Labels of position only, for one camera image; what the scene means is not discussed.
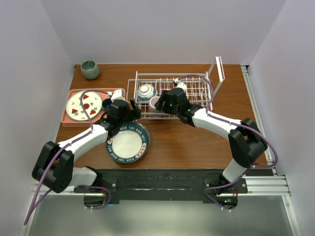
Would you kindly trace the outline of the purple mug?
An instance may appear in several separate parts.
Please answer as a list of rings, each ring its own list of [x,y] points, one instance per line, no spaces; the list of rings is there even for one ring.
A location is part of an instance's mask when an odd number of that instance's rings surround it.
[[[151,118],[161,118],[164,117],[164,114],[157,110],[155,107],[155,104],[158,102],[159,97],[154,96],[149,100],[149,107],[148,107],[148,112],[150,113]]]

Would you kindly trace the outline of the blue floral ceramic bowl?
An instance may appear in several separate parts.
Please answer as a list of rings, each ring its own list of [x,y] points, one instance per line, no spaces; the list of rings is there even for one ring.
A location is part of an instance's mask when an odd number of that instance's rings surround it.
[[[141,102],[147,102],[155,96],[157,96],[157,89],[151,84],[143,84],[138,88],[137,99]]]

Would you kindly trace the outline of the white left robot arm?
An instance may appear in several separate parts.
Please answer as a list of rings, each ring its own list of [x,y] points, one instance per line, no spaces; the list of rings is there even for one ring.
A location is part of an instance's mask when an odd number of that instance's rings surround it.
[[[85,186],[91,193],[102,187],[101,179],[92,168],[75,168],[74,162],[95,146],[103,144],[118,134],[123,124],[139,119],[141,110],[134,99],[129,102],[117,99],[105,118],[100,118],[91,128],[77,136],[56,144],[47,142],[37,159],[31,176],[55,193],[69,186]]]

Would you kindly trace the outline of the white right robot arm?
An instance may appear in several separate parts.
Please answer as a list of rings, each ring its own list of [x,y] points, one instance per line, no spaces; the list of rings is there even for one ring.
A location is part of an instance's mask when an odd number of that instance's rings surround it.
[[[176,115],[182,123],[211,131],[229,141],[232,160],[222,173],[219,187],[224,193],[231,193],[237,187],[237,179],[268,148],[255,121],[230,119],[212,113],[206,108],[192,104],[181,88],[163,91],[155,109],[169,115]]]

